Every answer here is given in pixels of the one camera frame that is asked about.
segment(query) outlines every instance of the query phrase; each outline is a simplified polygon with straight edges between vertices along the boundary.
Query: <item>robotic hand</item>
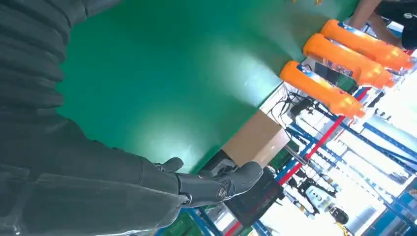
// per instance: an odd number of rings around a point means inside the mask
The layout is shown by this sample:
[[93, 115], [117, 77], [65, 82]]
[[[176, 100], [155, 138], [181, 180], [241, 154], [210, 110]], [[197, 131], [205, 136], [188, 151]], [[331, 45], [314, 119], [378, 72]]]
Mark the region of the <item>robotic hand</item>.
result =
[[0, 2], [0, 235], [131, 235], [170, 225], [182, 207], [249, 190], [262, 168], [218, 178], [175, 173], [86, 138], [60, 116], [60, 63], [72, 27], [121, 0]]

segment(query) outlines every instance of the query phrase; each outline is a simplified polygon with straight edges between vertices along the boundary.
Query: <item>black device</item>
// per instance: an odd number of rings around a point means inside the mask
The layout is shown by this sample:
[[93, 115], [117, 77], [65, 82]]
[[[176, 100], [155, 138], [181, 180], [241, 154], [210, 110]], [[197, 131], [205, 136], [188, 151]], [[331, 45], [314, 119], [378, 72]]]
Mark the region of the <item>black device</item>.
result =
[[226, 206], [244, 227], [250, 227], [261, 218], [277, 199], [284, 199], [284, 188], [264, 168], [258, 183], [248, 192], [225, 202]]

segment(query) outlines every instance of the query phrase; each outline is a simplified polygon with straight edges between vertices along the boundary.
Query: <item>bottle cap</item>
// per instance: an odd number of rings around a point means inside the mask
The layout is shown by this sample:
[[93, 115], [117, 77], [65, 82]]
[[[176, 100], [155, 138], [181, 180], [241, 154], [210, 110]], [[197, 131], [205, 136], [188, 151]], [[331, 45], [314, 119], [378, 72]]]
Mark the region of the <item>bottle cap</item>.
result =
[[381, 74], [374, 80], [372, 86], [376, 87], [377, 89], [383, 89], [386, 87], [392, 87], [395, 85], [393, 80], [393, 75], [386, 70], [383, 70]]

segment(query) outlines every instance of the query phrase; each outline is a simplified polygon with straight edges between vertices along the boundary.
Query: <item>black clothing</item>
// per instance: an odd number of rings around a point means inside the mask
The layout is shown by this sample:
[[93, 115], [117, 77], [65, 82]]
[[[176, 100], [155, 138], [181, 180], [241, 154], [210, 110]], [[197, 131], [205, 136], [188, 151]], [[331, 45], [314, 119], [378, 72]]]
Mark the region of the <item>black clothing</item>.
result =
[[417, 48], [417, 0], [383, 1], [375, 13], [403, 25], [403, 47], [407, 50]]

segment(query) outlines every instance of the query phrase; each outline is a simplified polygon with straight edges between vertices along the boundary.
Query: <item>human arm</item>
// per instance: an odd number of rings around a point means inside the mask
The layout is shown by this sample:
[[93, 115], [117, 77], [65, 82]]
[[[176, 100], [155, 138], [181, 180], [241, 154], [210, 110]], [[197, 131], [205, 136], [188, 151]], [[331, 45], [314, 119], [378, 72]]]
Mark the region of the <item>human arm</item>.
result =
[[360, 0], [350, 18], [349, 25], [358, 30], [361, 29], [381, 2], [382, 0]]
[[378, 39], [396, 47], [403, 48], [401, 37], [395, 36], [394, 33], [387, 28], [381, 16], [373, 13], [369, 18], [368, 23]]

